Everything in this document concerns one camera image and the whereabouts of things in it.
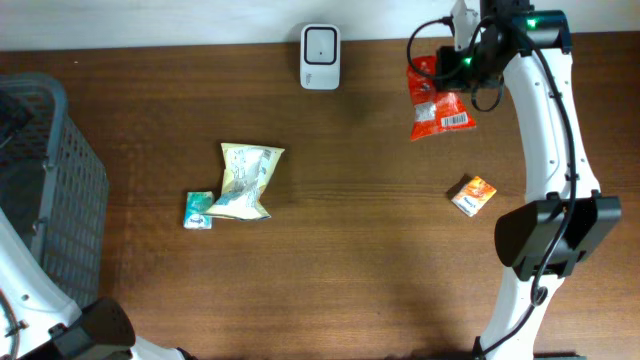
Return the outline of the teal tissue pack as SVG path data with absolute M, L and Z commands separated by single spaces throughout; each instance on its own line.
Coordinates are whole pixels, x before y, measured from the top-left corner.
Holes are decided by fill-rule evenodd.
M 214 195 L 211 191 L 188 192 L 183 227 L 190 230 L 209 230 L 213 220 L 206 211 L 213 205 Z

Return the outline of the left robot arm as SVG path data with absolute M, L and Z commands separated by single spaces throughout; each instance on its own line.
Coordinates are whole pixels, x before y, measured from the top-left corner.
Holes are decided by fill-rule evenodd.
M 1 216 L 3 359 L 170 359 L 193 356 L 138 336 L 120 304 L 82 308 L 45 274 L 6 215 Z

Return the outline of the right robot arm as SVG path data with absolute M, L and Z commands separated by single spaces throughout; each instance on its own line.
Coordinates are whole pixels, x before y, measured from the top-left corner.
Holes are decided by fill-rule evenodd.
M 526 166 L 523 206 L 495 226 L 501 287 L 471 355 L 530 359 L 553 296 L 619 222 L 621 203 L 602 193 L 584 149 L 564 12 L 528 1 L 484 1 L 472 10 L 458 1 L 446 24 L 454 42 L 437 53 L 437 88 L 508 91 Z

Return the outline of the cream snack bag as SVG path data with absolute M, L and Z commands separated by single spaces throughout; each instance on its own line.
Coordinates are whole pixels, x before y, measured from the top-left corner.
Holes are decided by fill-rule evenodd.
M 221 149 L 225 165 L 221 194 L 204 214 L 240 221 L 269 219 L 260 198 L 285 150 L 239 143 L 222 143 Z

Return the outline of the orange small box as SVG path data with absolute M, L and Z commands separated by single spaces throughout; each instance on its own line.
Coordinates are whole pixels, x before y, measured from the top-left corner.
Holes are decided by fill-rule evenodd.
M 474 217 L 496 193 L 494 186 L 475 176 L 462 186 L 451 202 L 468 217 Z

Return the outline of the red snack bag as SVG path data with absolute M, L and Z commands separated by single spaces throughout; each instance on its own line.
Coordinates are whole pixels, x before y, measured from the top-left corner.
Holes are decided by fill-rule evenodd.
M 415 112 L 411 141 L 476 127 L 475 119 L 456 93 L 438 91 L 433 80 L 419 75 L 410 65 L 406 77 Z

